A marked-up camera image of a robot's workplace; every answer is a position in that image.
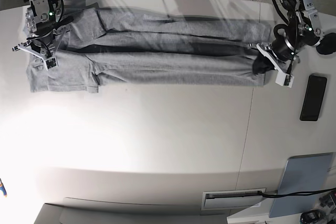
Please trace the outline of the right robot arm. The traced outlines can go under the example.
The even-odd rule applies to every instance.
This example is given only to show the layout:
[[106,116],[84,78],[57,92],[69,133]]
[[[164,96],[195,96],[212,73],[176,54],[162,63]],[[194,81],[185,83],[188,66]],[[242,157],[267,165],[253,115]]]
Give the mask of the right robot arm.
[[39,58],[46,70],[58,66],[56,51],[63,36],[70,31],[68,24],[73,17],[63,18],[63,0],[29,0],[25,22],[27,38],[23,43],[12,48],[22,50]]

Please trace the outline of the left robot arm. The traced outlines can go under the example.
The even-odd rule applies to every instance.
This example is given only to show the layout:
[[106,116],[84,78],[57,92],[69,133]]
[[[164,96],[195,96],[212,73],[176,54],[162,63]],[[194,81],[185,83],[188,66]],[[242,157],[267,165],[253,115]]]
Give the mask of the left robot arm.
[[293,63],[299,61],[297,54],[304,46],[318,46],[324,33],[313,0],[272,0],[272,3],[282,23],[273,28],[273,42],[250,45],[260,55],[253,73],[276,70],[276,84],[292,87]]

